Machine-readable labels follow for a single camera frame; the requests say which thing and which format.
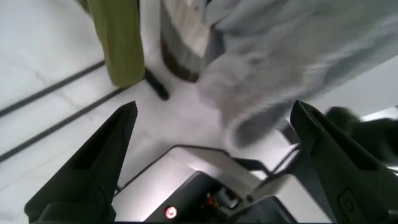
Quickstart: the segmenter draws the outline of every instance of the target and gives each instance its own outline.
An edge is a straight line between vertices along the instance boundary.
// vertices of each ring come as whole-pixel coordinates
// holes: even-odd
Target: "green cloth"
[[[127,87],[144,78],[137,0],[77,0],[93,18],[113,84]]]

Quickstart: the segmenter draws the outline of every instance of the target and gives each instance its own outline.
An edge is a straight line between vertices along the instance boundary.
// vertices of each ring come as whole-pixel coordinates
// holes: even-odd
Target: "red button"
[[[166,209],[166,218],[171,219],[177,215],[177,209],[175,207],[169,207]]]

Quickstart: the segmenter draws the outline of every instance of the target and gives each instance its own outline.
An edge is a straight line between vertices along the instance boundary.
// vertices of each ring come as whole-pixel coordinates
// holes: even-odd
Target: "glowing red button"
[[[177,215],[177,209],[175,207],[169,207],[166,209],[166,218],[171,219]]]

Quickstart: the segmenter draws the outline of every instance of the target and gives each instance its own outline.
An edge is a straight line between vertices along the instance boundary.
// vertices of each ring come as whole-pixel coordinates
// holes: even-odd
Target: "green object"
[[[128,87],[144,78],[137,0],[77,0],[94,21],[113,84]]]

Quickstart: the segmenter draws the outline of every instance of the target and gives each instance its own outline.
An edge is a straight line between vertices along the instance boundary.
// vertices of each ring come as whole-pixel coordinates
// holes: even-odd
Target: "gray towel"
[[[221,111],[225,143],[235,149],[285,124],[295,100],[398,53],[396,0],[212,0],[204,14],[224,52],[200,74],[198,89]]]

